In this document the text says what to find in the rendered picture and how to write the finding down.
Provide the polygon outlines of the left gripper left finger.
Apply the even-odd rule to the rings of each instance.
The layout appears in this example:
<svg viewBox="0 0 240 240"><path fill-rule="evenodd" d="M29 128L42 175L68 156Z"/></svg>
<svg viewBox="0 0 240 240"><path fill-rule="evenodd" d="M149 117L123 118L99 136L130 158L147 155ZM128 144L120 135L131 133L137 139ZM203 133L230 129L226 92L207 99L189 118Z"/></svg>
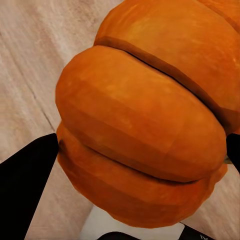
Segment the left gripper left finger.
<svg viewBox="0 0 240 240"><path fill-rule="evenodd" d="M25 240L58 153L51 133L0 163L0 240Z"/></svg>

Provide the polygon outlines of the pumpkin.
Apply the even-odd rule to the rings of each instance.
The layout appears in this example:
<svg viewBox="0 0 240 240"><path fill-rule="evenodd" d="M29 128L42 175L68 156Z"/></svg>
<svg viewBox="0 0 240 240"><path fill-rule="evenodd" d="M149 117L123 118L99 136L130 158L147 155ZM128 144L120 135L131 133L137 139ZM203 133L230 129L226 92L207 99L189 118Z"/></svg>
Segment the pumpkin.
<svg viewBox="0 0 240 240"><path fill-rule="evenodd" d="M55 87L57 161L131 227L194 215L240 135L240 0L125 0Z"/></svg>

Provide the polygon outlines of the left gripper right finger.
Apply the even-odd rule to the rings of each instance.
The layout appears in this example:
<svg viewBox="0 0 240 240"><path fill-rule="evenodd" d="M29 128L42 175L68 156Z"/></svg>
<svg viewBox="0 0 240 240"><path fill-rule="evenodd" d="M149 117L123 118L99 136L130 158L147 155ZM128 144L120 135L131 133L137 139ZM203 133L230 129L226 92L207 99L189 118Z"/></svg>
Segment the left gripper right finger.
<svg viewBox="0 0 240 240"><path fill-rule="evenodd" d="M240 135L230 134L226 138L227 156L240 173Z"/></svg>

